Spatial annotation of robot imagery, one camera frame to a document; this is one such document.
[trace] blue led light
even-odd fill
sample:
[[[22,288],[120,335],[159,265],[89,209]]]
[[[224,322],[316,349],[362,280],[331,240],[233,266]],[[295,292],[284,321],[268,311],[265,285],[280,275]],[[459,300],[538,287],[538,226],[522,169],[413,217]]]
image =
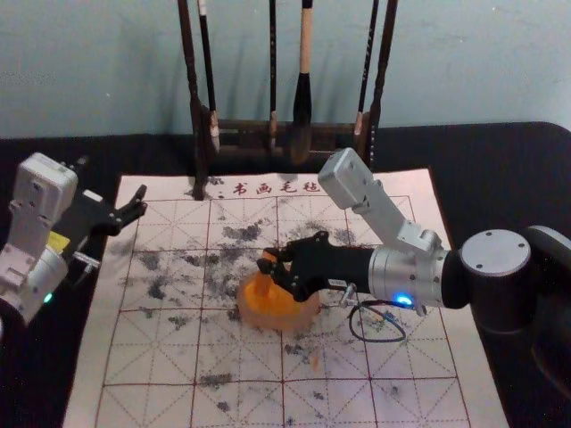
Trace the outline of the blue led light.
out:
[[[412,306],[412,299],[406,294],[397,294],[395,299],[401,305]]]

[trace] paper mat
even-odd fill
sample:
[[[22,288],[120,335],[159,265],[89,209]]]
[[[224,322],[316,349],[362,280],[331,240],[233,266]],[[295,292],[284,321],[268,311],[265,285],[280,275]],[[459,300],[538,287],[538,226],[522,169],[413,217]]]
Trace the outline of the paper mat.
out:
[[[427,170],[376,177],[449,248]],[[215,177],[204,202],[188,177],[124,177],[117,204],[141,184],[149,208],[107,244],[64,426],[507,426],[469,309],[388,309],[408,340],[385,344],[354,340],[332,292],[303,334],[239,322],[236,286],[264,247],[323,229],[380,243],[315,175]]]

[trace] orange sponge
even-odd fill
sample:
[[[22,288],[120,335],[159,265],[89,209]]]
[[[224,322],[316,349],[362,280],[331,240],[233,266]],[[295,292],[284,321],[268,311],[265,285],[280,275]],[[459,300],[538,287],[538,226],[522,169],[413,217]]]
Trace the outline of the orange sponge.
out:
[[[262,255],[275,261],[267,252]],[[249,276],[238,287],[238,309],[245,323],[281,331],[303,330],[311,326],[313,316],[319,312],[319,294],[297,302],[292,295],[261,272]]]

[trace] table surface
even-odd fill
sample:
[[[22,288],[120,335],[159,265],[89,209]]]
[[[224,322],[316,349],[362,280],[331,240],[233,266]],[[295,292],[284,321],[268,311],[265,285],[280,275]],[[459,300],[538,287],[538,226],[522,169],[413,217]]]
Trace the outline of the table surface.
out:
[[[571,133],[548,123],[383,128],[374,171],[430,168],[451,243],[460,246],[486,228],[519,230],[542,224],[571,235]],[[61,161],[87,154],[80,185],[113,201],[121,174],[193,175],[187,136],[102,136],[0,140],[0,242],[17,165],[35,151]],[[221,159],[213,174],[294,169],[282,160]],[[103,253],[103,240],[89,253]],[[95,278],[60,287],[21,342],[0,356],[0,419],[6,426],[59,426]],[[494,337],[480,332],[504,410],[512,426],[570,426],[571,403],[546,381],[531,358],[531,332]]]

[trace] yellow label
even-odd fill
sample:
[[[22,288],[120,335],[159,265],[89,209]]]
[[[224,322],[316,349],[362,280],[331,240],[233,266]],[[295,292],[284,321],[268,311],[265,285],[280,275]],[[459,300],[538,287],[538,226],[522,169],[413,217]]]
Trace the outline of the yellow label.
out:
[[[47,244],[58,254],[62,254],[65,247],[68,246],[68,243],[70,243],[69,238],[59,235],[56,232],[50,232],[50,237],[47,239]]]

